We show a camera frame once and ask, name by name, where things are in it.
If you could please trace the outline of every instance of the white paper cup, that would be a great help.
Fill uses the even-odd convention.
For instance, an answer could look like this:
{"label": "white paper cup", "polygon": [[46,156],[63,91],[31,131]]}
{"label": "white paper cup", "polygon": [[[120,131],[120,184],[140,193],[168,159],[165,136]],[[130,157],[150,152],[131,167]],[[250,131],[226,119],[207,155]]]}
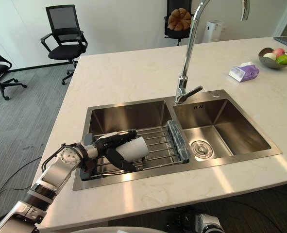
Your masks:
{"label": "white paper cup", "polygon": [[127,162],[133,162],[149,154],[147,144],[143,137],[136,138],[116,147],[116,151],[120,153]]}

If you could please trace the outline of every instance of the metal bowl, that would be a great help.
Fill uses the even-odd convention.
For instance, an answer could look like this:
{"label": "metal bowl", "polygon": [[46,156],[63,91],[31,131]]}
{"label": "metal bowl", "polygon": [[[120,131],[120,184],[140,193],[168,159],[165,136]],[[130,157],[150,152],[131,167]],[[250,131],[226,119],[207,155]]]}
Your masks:
{"label": "metal bowl", "polygon": [[268,68],[272,68],[272,69],[283,69],[285,67],[287,67],[287,65],[281,65],[279,63],[277,63],[276,61],[268,58],[268,57],[263,57],[264,54],[268,53],[268,52],[273,52],[274,49],[272,48],[265,48],[262,49],[259,52],[259,60],[260,62],[265,65]]}

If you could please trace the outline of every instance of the white wall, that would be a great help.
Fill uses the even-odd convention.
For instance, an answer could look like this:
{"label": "white wall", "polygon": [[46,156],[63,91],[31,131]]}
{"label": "white wall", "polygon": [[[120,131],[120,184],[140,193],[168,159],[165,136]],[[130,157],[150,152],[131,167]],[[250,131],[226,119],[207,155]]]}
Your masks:
{"label": "white wall", "polygon": [[[193,0],[193,12],[199,0]],[[201,41],[208,20],[225,22],[222,40],[271,36],[287,0],[251,0],[248,21],[240,22],[241,0],[213,0],[199,25]],[[50,31],[45,7],[75,4],[80,28],[88,40],[85,54],[142,50],[174,46],[164,39],[167,0],[0,0],[0,53],[13,68],[31,67],[60,61],[47,57],[40,38]],[[49,46],[56,43],[52,38]]]}

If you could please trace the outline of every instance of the sink drain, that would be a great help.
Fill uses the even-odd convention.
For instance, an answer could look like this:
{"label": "sink drain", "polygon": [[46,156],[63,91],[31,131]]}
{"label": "sink drain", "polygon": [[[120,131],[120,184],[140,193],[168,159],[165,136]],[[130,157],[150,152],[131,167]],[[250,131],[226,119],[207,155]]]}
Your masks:
{"label": "sink drain", "polygon": [[195,156],[201,159],[207,159],[212,155],[211,146],[204,141],[195,141],[191,144],[191,148]]}

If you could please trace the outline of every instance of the white marble countertop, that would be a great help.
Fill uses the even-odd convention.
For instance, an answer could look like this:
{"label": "white marble countertop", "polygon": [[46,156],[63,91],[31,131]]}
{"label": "white marble countertop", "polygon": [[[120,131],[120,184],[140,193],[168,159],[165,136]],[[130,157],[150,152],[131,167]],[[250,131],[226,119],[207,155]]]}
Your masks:
{"label": "white marble countertop", "polygon": [[[225,91],[282,150],[282,155],[72,191],[74,173],[48,209],[40,230],[70,227],[232,196],[287,183],[287,68],[258,60],[262,48],[287,46],[272,38],[194,46],[187,89]],[[62,143],[82,138],[90,106],[173,96],[186,46],[82,56],[59,111],[41,163]],[[254,62],[259,76],[238,83],[231,66]],[[40,175],[38,169],[35,179]]]}

